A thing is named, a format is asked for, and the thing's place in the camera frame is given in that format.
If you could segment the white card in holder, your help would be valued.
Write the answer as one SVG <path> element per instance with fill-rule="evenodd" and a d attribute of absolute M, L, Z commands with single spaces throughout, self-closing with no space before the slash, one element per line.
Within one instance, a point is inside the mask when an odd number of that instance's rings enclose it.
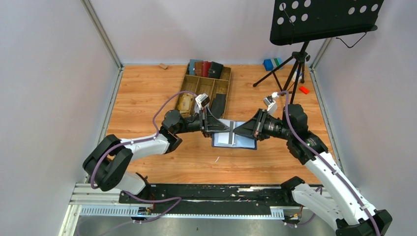
<path fill-rule="evenodd" d="M 222 146 L 222 147 L 233 146 L 235 144 L 235 134 L 233 132 L 233 129 L 236 127 L 236 122 L 233 120 L 227 120 L 227 119 L 220 119 L 220 121 L 229 128 L 229 131 L 215 133 L 214 139 L 213 139 L 214 145 Z"/>

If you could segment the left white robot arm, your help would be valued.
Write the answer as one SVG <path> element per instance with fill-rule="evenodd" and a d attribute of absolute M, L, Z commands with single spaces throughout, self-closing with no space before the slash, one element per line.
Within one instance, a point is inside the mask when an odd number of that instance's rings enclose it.
<path fill-rule="evenodd" d="M 182 142 L 178 134 L 200 131 L 204 137 L 210 137 L 229 130 L 207 107 L 186 118 L 178 110 L 170 110 L 153 135 L 138 139 L 119 139 L 114 134 L 106 136 L 82 167 L 90 175 L 94 189 L 109 191 L 116 188 L 138 195 L 147 183 L 141 175 L 127 171 L 131 161 L 173 152 Z"/>

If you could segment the blue green block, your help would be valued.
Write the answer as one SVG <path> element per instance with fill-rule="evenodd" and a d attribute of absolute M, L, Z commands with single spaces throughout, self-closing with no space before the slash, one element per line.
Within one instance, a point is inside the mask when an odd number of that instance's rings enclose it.
<path fill-rule="evenodd" d="M 282 63 L 283 61 L 281 58 L 265 59 L 263 61 L 263 66 L 266 71 L 272 71 Z"/>

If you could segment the dark blue card holder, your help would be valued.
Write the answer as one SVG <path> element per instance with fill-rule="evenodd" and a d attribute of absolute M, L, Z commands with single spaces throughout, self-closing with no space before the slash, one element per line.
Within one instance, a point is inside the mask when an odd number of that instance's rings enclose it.
<path fill-rule="evenodd" d="M 240 148 L 257 150 L 257 141 L 242 135 L 236 134 L 233 129 L 244 124 L 244 121 L 233 121 L 220 119 L 230 128 L 229 132 L 214 133 L 211 137 L 211 146 L 214 148 Z"/>

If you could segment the black cards pile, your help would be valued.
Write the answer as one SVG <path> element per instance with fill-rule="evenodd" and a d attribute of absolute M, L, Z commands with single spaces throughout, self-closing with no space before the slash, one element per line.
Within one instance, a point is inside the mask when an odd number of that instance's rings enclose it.
<path fill-rule="evenodd" d="M 210 110 L 214 117 L 221 118 L 226 107 L 226 95 L 217 93 L 211 104 Z"/>

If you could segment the brown card holder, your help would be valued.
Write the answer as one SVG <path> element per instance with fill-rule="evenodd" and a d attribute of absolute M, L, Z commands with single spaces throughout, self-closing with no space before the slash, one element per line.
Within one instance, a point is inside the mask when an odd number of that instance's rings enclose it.
<path fill-rule="evenodd" d="M 194 72 L 196 76 L 202 76 L 203 61 L 197 61 L 194 63 Z"/>

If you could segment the red block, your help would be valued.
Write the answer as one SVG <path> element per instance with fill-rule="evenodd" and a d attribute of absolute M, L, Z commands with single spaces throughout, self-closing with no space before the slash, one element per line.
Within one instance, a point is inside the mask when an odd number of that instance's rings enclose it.
<path fill-rule="evenodd" d="M 308 94 L 310 92 L 310 90 L 304 86 L 300 86 L 299 90 L 304 94 Z"/>

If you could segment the teal card holder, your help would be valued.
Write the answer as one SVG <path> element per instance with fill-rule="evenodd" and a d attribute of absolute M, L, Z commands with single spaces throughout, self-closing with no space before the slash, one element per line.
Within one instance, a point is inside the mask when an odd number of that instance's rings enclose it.
<path fill-rule="evenodd" d="M 201 62 L 202 60 L 200 59 L 190 59 L 189 60 L 189 64 L 188 64 L 188 74 L 189 75 L 193 75 L 195 76 L 195 63 L 196 62 Z"/>

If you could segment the gold cards pile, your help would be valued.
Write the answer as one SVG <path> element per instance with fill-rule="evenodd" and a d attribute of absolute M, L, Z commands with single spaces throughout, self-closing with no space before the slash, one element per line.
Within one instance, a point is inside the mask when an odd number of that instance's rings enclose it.
<path fill-rule="evenodd" d="M 194 101 L 194 96 L 189 93 L 184 93 L 179 98 L 179 103 L 177 106 L 177 109 L 181 114 L 189 115 L 191 113 L 191 110 L 193 108 L 192 104 Z"/>

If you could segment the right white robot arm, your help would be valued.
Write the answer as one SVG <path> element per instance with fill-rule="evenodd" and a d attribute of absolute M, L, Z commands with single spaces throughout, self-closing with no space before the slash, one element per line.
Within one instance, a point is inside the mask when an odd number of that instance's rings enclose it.
<path fill-rule="evenodd" d="M 286 140 L 290 154 L 320 180 L 330 194 L 327 199 L 299 177 L 281 184 L 288 198 L 310 209 L 329 224 L 338 236 L 384 236 L 392 223 L 385 209 L 378 210 L 366 200 L 335 163 L 324 142 L 308 129 L 308 116 L 300 104 L 283 108 L 274 118 L 265 109 L 236 127 L 233 132 L 262 141 L 266 137 Z"/>

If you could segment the black music stand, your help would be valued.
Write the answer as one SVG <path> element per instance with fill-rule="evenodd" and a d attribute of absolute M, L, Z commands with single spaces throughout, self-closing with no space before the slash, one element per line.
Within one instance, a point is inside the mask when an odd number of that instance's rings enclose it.
<path fill-rule="evenodd" d="M 273 45 L 285 46 L 302 43 L 299 51 L 253 84 L 256 87 L 270 75 L 295 60 L 285 85 L 281 91 L 290 87 L 295 77 L 291 100 L 293 103 L 299 83 L 305 81 L 306 62 L 310 55 L 306 49 L 311 41 L 344 35 L 376 31 L 376 21 L 383 0 L 277 0 L 274 3 L 269 40 Z"/>

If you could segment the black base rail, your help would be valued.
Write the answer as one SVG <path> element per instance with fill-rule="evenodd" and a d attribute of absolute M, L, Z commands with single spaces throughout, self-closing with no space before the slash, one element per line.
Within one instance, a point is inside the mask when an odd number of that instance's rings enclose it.
<path fill-rule="evenodd" d="M 176 202 L 256 202 L 299 212 L 301 205 L 292 200 L 279 184 L 153 184 L 139 194 L 152 206 Z"/>

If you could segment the red card holder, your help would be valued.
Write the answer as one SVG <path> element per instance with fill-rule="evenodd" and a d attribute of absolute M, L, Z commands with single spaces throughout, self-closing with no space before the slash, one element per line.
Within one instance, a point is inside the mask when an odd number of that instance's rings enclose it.
<path fill-rule="evenodd" d="M 203 61 L 202 76 L 209 77 L 209 69 L 211 67 L 211 61 Z"/>

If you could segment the black card holder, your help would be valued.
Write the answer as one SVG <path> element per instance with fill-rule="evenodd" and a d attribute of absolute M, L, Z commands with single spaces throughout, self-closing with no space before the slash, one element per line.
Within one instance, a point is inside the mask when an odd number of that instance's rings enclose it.
<path fill-rule="evenodd" d="M 223 68 L 224 68 L 223 64 L 212 61 L 210 68 L 208 69 L 208 77 L 214 78 L 214 79 L 220 79 Z"/>

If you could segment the woven wicker tray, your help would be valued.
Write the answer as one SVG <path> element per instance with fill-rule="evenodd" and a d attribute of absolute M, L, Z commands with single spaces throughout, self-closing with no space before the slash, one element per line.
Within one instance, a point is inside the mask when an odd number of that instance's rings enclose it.
<path fill-rule="evenodd" d="M 187 64 L 183 81 L 181 83 L 180 91 L 190 91 L 197 95 L 206 93 L 210 98 L 209 108 L 211 107 L 213 99 L 215 98 L 215 95 L 217 93 L 225 94 L 226 95 L 226 107 L 225 107 L 224 114 L 221 116 L 221 118 L 225 118 L 228 93 L 231 87 L 231 80 L 232 80 L 232 69 L 230 67 L 224 66 L 220 79 L 214 79 L 214 78 L 206 78 L 206 77 L 189 75 L 188 64 Z"/>

